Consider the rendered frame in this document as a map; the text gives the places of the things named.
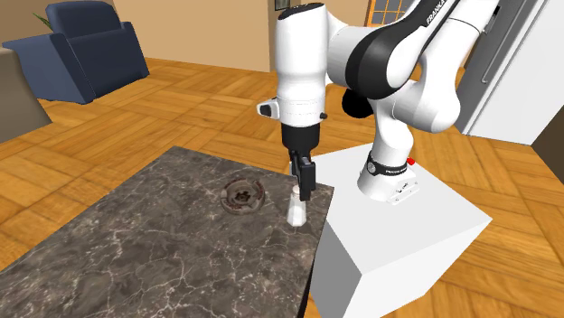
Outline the green plant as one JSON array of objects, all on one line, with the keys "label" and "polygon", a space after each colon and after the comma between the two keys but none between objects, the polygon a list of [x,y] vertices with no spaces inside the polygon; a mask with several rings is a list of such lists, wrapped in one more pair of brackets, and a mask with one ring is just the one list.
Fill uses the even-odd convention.
[{"label": "green plant", "polygon": [[46,19],[46,18],[40,16],[40,15],[37,14],[37,13],[33,13],[33,16],[35,16],[35,17],[36,17],[37,19],[39,19],[45,26],[47,26],[51,31],[53,31],[52,25],[51,25],[51,23],[49,22],[48,19]]}]

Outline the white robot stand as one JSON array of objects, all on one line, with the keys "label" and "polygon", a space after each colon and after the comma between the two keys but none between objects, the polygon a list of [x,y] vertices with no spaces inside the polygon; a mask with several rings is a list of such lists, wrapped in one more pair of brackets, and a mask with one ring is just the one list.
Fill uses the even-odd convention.
[{"label": "white robot stand", "polygon": [[334,187],[310,285],[322,318],[380,318],[420,298],[492,220],[419,164],[415,194],[370,199],[357,186],[370,149],[313,159],[318,183]]}]

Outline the beige sofa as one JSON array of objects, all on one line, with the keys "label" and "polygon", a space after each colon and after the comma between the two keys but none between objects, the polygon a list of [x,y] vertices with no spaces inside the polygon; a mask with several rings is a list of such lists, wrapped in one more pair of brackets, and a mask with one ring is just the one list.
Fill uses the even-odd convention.
[{"label": "beige sofa", "polygon": [[15,51],[0,47],[0,144],[52,123]]}]

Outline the orange framed window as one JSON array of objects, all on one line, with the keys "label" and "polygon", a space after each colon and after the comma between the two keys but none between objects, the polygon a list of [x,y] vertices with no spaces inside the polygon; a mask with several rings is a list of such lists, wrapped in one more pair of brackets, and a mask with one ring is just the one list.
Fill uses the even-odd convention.
[{"label": "orange framed window", "polygon": [[370,0],[365,25],[382,26],[400,19],[414,0]]}]

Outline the round dark red ashtray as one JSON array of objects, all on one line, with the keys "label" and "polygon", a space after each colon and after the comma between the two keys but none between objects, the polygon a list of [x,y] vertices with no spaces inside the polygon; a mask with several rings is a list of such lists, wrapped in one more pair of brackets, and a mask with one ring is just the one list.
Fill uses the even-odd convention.
[{"label": "round dark red ashtray", "polygon": [[228,213],[246,215],[259,211],[265,198],[264,187],[258,180],[238,178],[223,187],[220,204]]}]

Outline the dark marble table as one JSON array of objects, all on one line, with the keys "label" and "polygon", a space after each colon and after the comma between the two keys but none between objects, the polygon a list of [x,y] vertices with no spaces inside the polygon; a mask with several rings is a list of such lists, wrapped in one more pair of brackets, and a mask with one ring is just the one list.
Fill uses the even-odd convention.
[{"label": "dark marble table", "polygon": [[[258,180],[259,211],[221,190]],[[173,147],[0,271],[0,318],[300,318],[334,190],[287,222],[295,178]]]}]

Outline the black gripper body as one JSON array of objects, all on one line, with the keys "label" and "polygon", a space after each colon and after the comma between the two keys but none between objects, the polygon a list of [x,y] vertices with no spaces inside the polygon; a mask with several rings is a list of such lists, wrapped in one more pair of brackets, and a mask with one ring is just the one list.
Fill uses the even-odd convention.
[{"label": "black gripper body", "polygon": [[320,125],[294,127],[281,125],[282,143],[289,151],[310,153],[316,148],[320,139]]}]

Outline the grey refrigerator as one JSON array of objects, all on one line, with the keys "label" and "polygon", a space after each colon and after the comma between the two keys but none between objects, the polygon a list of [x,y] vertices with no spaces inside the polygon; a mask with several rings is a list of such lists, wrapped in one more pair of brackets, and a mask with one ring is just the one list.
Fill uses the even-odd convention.
[{"label": "grey refrigerator", "polygon": [[466,61],[456,129],[530,145],[564,106],[564,0],[500,0]]}]

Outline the white salt shaker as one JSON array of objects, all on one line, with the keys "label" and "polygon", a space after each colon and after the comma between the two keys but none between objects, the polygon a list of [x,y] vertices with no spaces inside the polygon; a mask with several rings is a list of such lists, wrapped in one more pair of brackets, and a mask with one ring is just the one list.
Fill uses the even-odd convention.
[{"label": "white salt shaker", "polygon": [[301,227],[306,223],[306,202],[300,200],[300,189],[294,185],[287,208],[287,222],[293,227]]}]

